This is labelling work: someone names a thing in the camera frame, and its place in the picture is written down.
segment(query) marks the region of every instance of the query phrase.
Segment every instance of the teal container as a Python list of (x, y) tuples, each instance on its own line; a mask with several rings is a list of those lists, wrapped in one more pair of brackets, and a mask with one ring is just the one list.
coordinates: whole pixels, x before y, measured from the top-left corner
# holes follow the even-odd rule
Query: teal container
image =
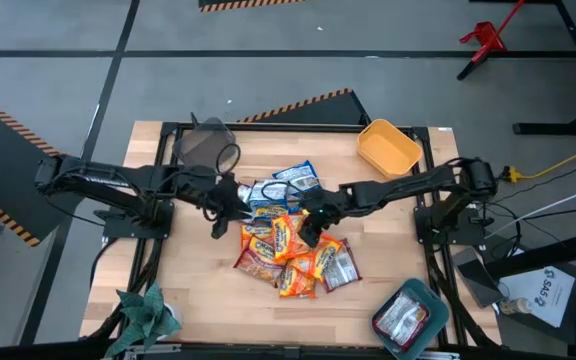
[[(375, 325), (375, 320), (377, 320), (377, 318), (392, 306), (397, 295), (402, 291), (428, 309), (428, 320), (419, 333), (417, 333), (412, 345), (406, 351), (400, 350), (399, 345), (377, 330)], [(441, 301), (439, 295), (435, 294), (435, 292), (426, 286), (423, 281), (413, 278), (406, 280), (399, 290), (397, 290), (397, 292), (391, 296), (381, 306), (381, 308), (379, 308), (379, 310), (377, 310), (377, 312), (372, 316), (370, 323), (375, 334), (377, 334), (381, 342), (384, 343), (386, 349), (388, 349), (395, 358), (399, 360), (415, 360), (419, 354), (426, 350), (428, 344), (430, 344), (432, 339), (439, 334), (441, 329), (446, 326), (448, 317), (448, 307), (443, 301)]]

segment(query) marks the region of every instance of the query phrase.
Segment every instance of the plastic container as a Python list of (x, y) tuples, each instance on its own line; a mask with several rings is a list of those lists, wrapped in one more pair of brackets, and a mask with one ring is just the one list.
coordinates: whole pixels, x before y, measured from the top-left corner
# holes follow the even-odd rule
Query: plastic container
[[(406, 351), (398, 351), (399, 346), (375, 328), (375, 320), (392, 306), (401, 291), (405, 291), (408, 296), (428, 309), (428, 320), (422, 326), (419, 333), (417, 333), (414, 342)], [(449, 313), (446, 304), (444, 304), (441, 298), (430, 290), (423, 281), (419, 279), (408, 279), (399, 290), (377, 310), (375, 315), (372, 316), (370, 324), (375, 334), (377, 334), (381, 342), (384, 343), (386, 349), (388, 349), (395, 358), (399, 360), (414, 360), (426, 349), (433, 338), (439, 334), (439, 331), (446, 326), (448, 316)]]
[(377, 119), (357, 139), (357, 151), (386, 178), (405, 175), (421, 159), (422, 150), (394, 125)]
[(199, 124), (193, 114), (195, 128), (173, 145), (173, 152), (187, 167), (205, 166), (222, 172), (239, 158), (235, 135), (217, 118)]

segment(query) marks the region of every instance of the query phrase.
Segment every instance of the hazard stripe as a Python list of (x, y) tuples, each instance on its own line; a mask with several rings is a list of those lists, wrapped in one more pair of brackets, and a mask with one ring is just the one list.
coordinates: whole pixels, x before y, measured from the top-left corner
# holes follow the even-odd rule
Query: hazard stripe
[(8, 214), (6, 214), (3, 210), (0, 209), (0, 221), (12, 232), (17, 234), (28, 246), (35, 246), (39, 244), (39, 239), (32, 236), (32, 234), (26, 229), (24, 229), (21, 225), (17, 224)]
[(269, 117), (269, 116), (272, 116), (272, 115), (276, 115), (276, 114), (279, 114), (279, 113), (284, 113), (284, 112), (287, 112), (287, 111), (292, 111), (292, 110), (295, 110), (295, 109), (299, 109), (300, 107), (304, 107), (304, 106), (306, 106), (306, 105), (310, 105), (310, 104), (314, 104), (314, 103), (319, 102), (319, 101), (327, 100), (327, 99), (333, 98), (333, 97), (335, 97), (335, 96), (340, 96), (340, 95), (344, 95), (344, 94), (350, 94), (350, 93), (352, 93), (352, 92), (353, 92), (353, 90), (352, 90), (352, 89), (349, 89), (349, 88), (340, 89), (340, 90), (337, 90), (337, 91), (329, 92), (329, 93), (327, 93), (327, 94), (315, 96), (315, 97), (312, 97), (312, 98), (310, 98), (310, 99), (302, 100), (302, 101), (297, 102), (297, 103), (294, 103), (294, 104), (282, 106), (282, 107), (280, 107), (280, 108), (278, 108), (278, 109), (274, 109), (274, 110), (271, 110), (271, 111), (266, 111), (266, 112), (263, 112), (263, 113), (261, 113), (261, 114), (257, 114), (257, 115), (253, 115), (253, 116), (248, 116), (247, 118), (237, 120), (237, 122), (240, 122), (240, 123), (251, 123), (251, 122), (259, 121), (259, 120), (261, 120), (261, 119), (263, 119), (263, 118), (266, 118), (266, 117)]
[(223, 2), (221, 4), (204, 5), (199, 8), (201, 12), (214, 12), (221, 10), (243, 9), (267, 5), (282, 5), (304, 2), (306, 0), (244, 0)]
[(19, 135), (23, 136), (26, 140), (28, 140), (31, 144), (37, 146), (41, 151), (44, 153), (55, 156), (59, 155), (60, 152), (55, 149), (54, 147), (48, 145), (45, 141), (41, 140), (39, 136), (33, 133), (28, 128), (24, 127), (22, 123), (15, 120), (12, 116), (6, 114), (3, 110), (0, 109), (0, 121), (9, 126), (12, 130), (14, 130)]

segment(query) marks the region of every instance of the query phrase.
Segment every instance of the white cable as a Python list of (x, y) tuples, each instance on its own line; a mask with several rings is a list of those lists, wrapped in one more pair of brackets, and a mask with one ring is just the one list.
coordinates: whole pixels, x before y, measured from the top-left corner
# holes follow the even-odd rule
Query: white cable
[(535, 211), (533, 211), (533, 212), (530, 212), (530, 213), (528, 213), (528, 214), (526, 214), (526, 215), (523, 215), (522, 217), (520, 217), (520, 218), (518, 218), (518, 219), (516, 219), (516, 220), (513, 220), (513, 221), (509, 222), (508, 224), (506, 224), (506, 225), (500, 227), (499, 229), (495, 230), (493, 233), (489, 234), (489, 235), (486, 236), (484, 239), (488, 239), (489, 237), (500, 233), (502, 230), (508, 228), (509, 226), (513, 225), (514, 223), (516, 223), (516, 222), (518, 222), (518, 221), (521, 221), (521, 220), (523, 220), (523, 219), (525, 219), (525, 218), (527, 218), (527, 217), (530, 217), (530, 216), (533, 216), (533, 215), (535, 215), (535, 214), (538, 214), (538, 213), (540, 213), (540, 212), (542, 212), (542, 211), (548, 210), (548, 209), (550, 209), (550, 208), (552, 208), (552, 207), (555, 207), (555, 206), (557, 206), (557, 205), (561, 205), (561, 204), (563, 204), (563, 203), (565, 203), (565, 202), (567, 202), (567, 201), (569, 201), (569, 200), (575, 199), (575, 198), (576, 198), (576, 194), (575, 194), (575, 195), (572, 195), (572, 196), (569, 196), (569, 197), (567, 197), (567, 198), (565, 198), (565, 199), (559, 200), (559, 201), (557, 201), (557, 202), (554, 202), (554, 203), (552, 203), (552, 204), (550, 204), (550, 205), (546, 205), (546, 206), (542, 207), (541, 209), (537, 209), (537, 210), (535, 210)]

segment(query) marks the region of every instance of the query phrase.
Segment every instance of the gray concrete floor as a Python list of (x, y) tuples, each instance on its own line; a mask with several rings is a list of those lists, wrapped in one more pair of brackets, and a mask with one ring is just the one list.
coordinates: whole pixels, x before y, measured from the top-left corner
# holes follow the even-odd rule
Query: gray concrete floor
[[(195, 1), (142, 1), (128, 49), (467, 50), (476, 45), (459, 44), (460, 36), (478, 21), (498, 25), (510, 9), (467, 0), (361, 3), (309, 0), (202, 14)], [(576, 1), (566, 4), (576, 21)], [(129, 5), (0, 0), (0, 49), (113, 50)], [(526, 6), (503, 38), (513, 50), (573, 49), (552, 6)], [(78, 155), (109, 64), (110, 59), (0, 59), (0, 107), (58, 149)], [(519, 137), (510, 127), (574, 118), (576, 61), (490, 60), (457, 82), (464, 65), (454, 59), (124, 59), (94, 160), (120, 164), (135, 120), (188, 120), (194, 111), (200, 118), (234, 121), (345, 87), (357, 92), (372, 118), (454, 128), (460, 153), (479, 156), (497, 171), (508, 164), (530, 173), (576, 153), (576, 137)], [(499, 196), (528, 185), (503, 185)], [(522, 214), (575, 192), (576, 174), (505, 204)], [(565, 205), (575, 207), (576, 200)], [(91, 216), (96, 208), (85, 201), (77, 213)], [(576, 214), (535, 223), (559, 238), (576, 235)], [(553, 241), (530, 227), (524, 232), (529, 246)], [(74, 221), (38, 342), (77, 338), (100, 236), (99, 228)], [(50, 241), (27, 249), (12, 234), (0, 236), (0, 313), (6, 315), (0, 346), (18, 339)], [(510, 320), (500, 320), (500, 326), (512, 348), (565, 352), (564, 344)]]

